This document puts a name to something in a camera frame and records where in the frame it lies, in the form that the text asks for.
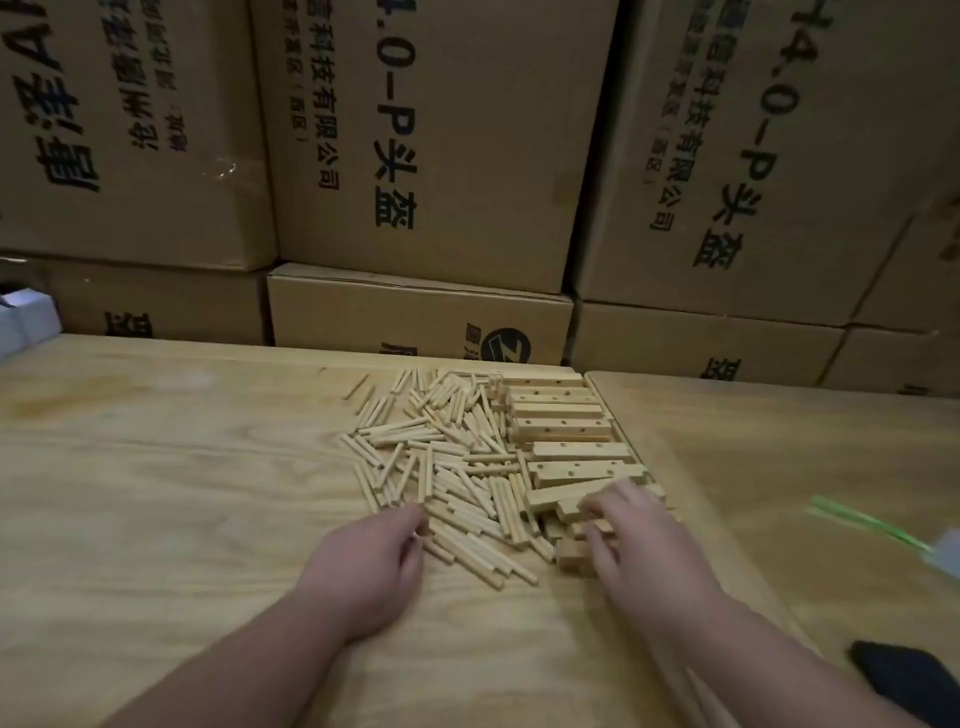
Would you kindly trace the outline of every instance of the green plastic strip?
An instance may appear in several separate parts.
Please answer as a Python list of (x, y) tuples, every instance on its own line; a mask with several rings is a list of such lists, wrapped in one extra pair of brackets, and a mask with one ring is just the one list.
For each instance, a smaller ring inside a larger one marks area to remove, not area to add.
[(810, 499), (810, 505), (845, 521), (862, 523), (863, 525), (869, 526), (876, 531), (881, 531), (889, 536), (893, 536), (895, 539), (903, 541), (905, 544), (910, 544), (911, 546), (914, 546), (921, 551), (925, 551), (926, 553), (933, 551), (933, 548), (930, 546), (930, 544), (925, 544), (920, 539), (915, 539), (906, 531), (890, 525), (890, 523), (883, 522), (880, 519), (875, 519), (873, 516), (868, 516), (866, 513), (861, 513), (860, 511), (854, 510), (853, 508), (843, 505), (842, 503), (838, 503), (835, 500), (830, 500), (827, 497), (814, 496)]

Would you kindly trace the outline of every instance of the wooden stick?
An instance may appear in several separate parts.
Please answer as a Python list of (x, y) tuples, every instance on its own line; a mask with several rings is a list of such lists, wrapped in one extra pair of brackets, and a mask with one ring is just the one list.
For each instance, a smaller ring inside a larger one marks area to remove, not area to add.
[(393, 432), (394, 430), (399, 429), (408, 429), (411, 427), (416, 427), (417, 425), (426, 425), (427, 419), (425, 417), (417, 417), (411, 420), (404, 420), (401, 423), (393, 423), (392, 425), (381, 425), (380, 427), (364, 427), (360, 430), (361, 435), (382, 435), (384, 432)]
[(476, 465), (467, 468), (467, 475), (506, 475), (507, 473), (519, 472), (519, 465)]
[(370, 444), (369, 442), (367, 442), (367, 439), (366, 439), (366, 438), (363, 438), (363, 437), (354, 437), (354, 438), (353, 438), (353, 442), (355, 442), (357, 445), (359, 445), (361, 448), (363, 448), (363, 449), (366, 450), (369, 454), (371, 454), (373, 457), (375, 457), (376, 460), (377, 460), (377, 462), (378, 462), (380, 465), (383, 465), (383, 458), (380, 457), (380, 453), (377, 452), (375, 449), (373, 449), (373, 447), (371, 446), (371, 444)]
[(387, 460), (387, 464), (383, 468), (383, 473), (380, 474), (380, 478), (377, 481), (377, 487), (375, 490), (380, 490), (383, 488), (384, 484), (387, 482), (387, 475), (394, 469), (396, 465), (396, 460), (403, 452), (403, 443), (399, 443), (395, 448), (394, 452), (391, 454), (390, 459)]
[(370, 376), (369, 372), (361, 376), (360, 381), (358, 381), (356, 384), (350, 387), (349, 391), (344, 395), (344, 401), (349, 400), (353, 396), (353, 393), (356, 392), (358, 389), (360, 389), (360, 385), (363, 384), (365, 381), (367, 381), (368, 376)]
[(367, 482), (367, 476), (359, 464), (353, 465), (353, 474), (356, 475), (357, 482), (360, 483), (360, 490), (363, 493), (364, 499), (367, 501), (367, 505), (370, 507), (371, 513), (376, 513), (380, 510), (380, 506), (377, 504), (370, 483)]
[(455, 542), (449, 536), (444, 533), (438, 533), (434, 535), (434, 539), (436, 539), (440, 546), (456, 556), (457, 561), (459, 561), (465, 569), (472, 571), (476, 576), (479, 576), (498, 592), (503, 589), (502, 576), (496, 573), (496, 571), (490, 571), (486, 569), (471, 552), (461, 547), (460, 544)]
[(433, 543), (433, 539), (427, 537), (420, 539), (420, 542), (423, 544), (423, 550), (429, 554), (436, 556), (438, 559), (443, 561), (447, 566), (451, 566), (456, 560), (457, 557), (452, 553), (447, 551), (442, 546), (437, 546)]
[(403, 467), (403, 473), (400, 474), (400, 481), (396, 485), (396, 490), (394, 491), (394, 501), (403, 501), (403, 491), (406, 489), (407, 482), (410, 480), (410, 475), (413, 474), (414, 468), (417, 466), (417, 461), (419, 459), (420, 456), (417, 453), (410, 453), (410, 457), (407, 459), (407, 464)]
[(490, 516), (492, 519), (495, 519), (496, 518), (495, 508), (490, 504), (490, 502), (486, 498), (484, 498), (480, 494), (479, 489), (476, 487), (476, 485), (473, 484), (473, 481), (467, 477), (466, 470), (464, 468), (457, 468), (455, 473), (460, 477), (460, 482), (462, 482), (464, 486), (467, 488), (467, 490), (470, 491), (470, 493), (476, 499), (480, 507), (487, 512), (488, 516)]
[(443, 521), (444, 523), (449, 523), (450, 525), (456, 526), (460, 530), (466, 533), (475, 533), (479, 536), (483, 533), (483, 529), (474, 522), (468, 521), (462, 516), (457, 515), (448, 508), (444, 508), (439, 503), (426, 503), (423, 506), (426, 509), (426, 512), (433, 516), (435, 519)]
[(445, 452), (447, 455), (469, 455), (470, 451), (462, 445), (454, 445), (453, 443), (442, 443), (442, 442), (433, 442), (433, 443), (411, 443), (411, 448), (416, 449), (427, 449), (428, 445), (433, 446), (433, 450), (436, 452)]
[(496, 440), (494, 440), (491, 435), (487, 434), (486, 432), (482, 432), (480, 434), (480, 437), (483, 439), (485, 443), (487, 443), (487, 445), (493, 448), (494, 452), (500, 452), (504, 455), (507, 454), (507, 449), (504, 446), (500, 445), (500, 443), (498, 443)]
[(500, 487), (506, 494), (504, 500), (507, 510), (510, 513), (510, 518), (513, 519), (514, 522), (514, 532), (519, 536), (516, 546), (525, 547), (530, 543), (530, 534), (528, 534), (527, 529), (523, 527), (523, 519), (520, 517), (520, 505), (516, 502), (514, 489), (510, 485), (510, 481), (503, 477), (500, 478)]
[(536, 587), (540, 580), (537, 578), (537, 575), (526, 567), (521, 566), (512, 558), (507, 556), (505, 553), (500, 553), (498, 550), (493, 548), (490, 544), (485, 541), (481, 541), (479, 538), (474, 536), (472, 533), (467, 535), (471, 541), (477, 544), (480, 547), (481, 552), (488, 558), (489, 561), (493, 561), (495, 565), (502, 565), (502, 568), (508, 570), (512, 573), (515, 573), (530, 586)]
[(342, 433), (340, 435), (340, 441), (344, 443), (344, 445), (346, 445), (348, 448), (350, 448), (353, 452), (355, 452), (357, 455), (359, 455), (361, 458), (363, 458), (364, 461), (370, 463), (375, 468), (379, 468), (380, 466), (383, 465), (383, 463), (378, 458), (373, 457), (366, 450), (364, 450), (359, 445), (357, 445), (353, 441), (353, 439), (350, 438), (350, 436), (347, 435), (346, 433)]
[(470, 463), (511, 463), (516, 462), (515, 452), (492, 452), (488, 455), (466, 455), (464, 457)]
[(370, 389), (367, 390), (367, 394), (363, 396), (363, 399), (360, 400), (360, 403), (357, 405), (357, 408), (353, 411), (354, 415), (359, 415), (363, 411), (364, 406), (367, 404), (367, 402), (371, 400), (371, 397), (373, 396), (373, 392), (375, 391), (376, 391), (376, 385), (371, 384)]
[(425, 452), (420, 458), (420, 476), (417, 478), (417, 503), (426, 502), (426, 478), (427, 473), (429, 472), (427, 470), (428, 466), (429, 463), (427, 462)]
[(470, 513), (482, 519), (487, 518), (487, 512), (480, 506), (473, 505), (473, 503), (467, 502), (466, 500), (463, 500), (452, 493), (441, 491), (436, 487), (436, 485), (437, 484), (435, 483), (433, 496), (437, 500), (442, 500), (444, 503), (446, 503), (447, 507), (454, 511)]
[(413, 372), (412, 369), (404, 369), (403, 376), (400, 378), (400, 383), (396, 386), (396, 393), (399, 394), (403, 391), (403, 387), (407, 383), (407, 378), (409, 378), (410, 373)]
[(426, 454), (423, 456), (426, 460), (426, 482), (423, 484), (423, 496), (427, 499), (433, 497), (433, 444), (426, 447)]
[(503, 494), (500, 492), (498, 484), (492, 481), (491, 485), (490, 493), (491, 496), (493, 496), (493, 506), (496, 509), (497, 520), (500, 521), (500, 526), (503, 528), (503, 532), (507, 535), (507, 538), (512, 541), (514, 539), (514, 525), (510, 520), (507, 504), (503, 501)]

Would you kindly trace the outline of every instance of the left hand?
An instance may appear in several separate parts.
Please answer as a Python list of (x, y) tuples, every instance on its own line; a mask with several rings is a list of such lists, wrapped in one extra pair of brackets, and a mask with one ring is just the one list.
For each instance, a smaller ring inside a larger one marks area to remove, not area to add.
[(402, 614), (423, 574), (415, 531), (423, 508), (405, 505), (327, 534), (307, 561), (294, 593), (329, 615), (345, 641), (379, 631)]

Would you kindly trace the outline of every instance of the stacked cardboard boxes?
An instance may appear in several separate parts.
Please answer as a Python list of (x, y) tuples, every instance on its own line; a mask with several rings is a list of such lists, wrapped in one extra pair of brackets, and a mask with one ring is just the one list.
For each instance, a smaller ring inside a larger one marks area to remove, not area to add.
[(571, 275), (573, 364), (817, 383), (936, 194), (958, 19), (949, 0), (636, 4)]
[(559, 364), (616, 0), (252, 9), (277, 344)]
[(2, 3), (0, 36), (0, 250), (43, 269), (65, 330), (263, 343), (247, 272), (276, 240), (242, 4)]

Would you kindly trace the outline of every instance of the light wood surface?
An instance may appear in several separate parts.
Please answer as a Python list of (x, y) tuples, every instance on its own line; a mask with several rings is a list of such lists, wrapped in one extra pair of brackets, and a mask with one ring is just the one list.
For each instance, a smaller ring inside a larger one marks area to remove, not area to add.
[[(343, 394), (412, 365), (491, 366), (79, 336), (0, 364), (0, 722), (94, 725), (281, 595), (367, 512)], [(428, 557), (416, 604), (343, 656), (304, 724), (681, 725), (599, 585), (516, 559), (538, 588)]]
[(960, 678), (960, 582), (909, 546), (807, 512), (819, 494), (929, 542), (960, 526), (960, 401), (588, 380), (730, 593), (851, 671), (847, 646), (870, 640), (928, 650)]

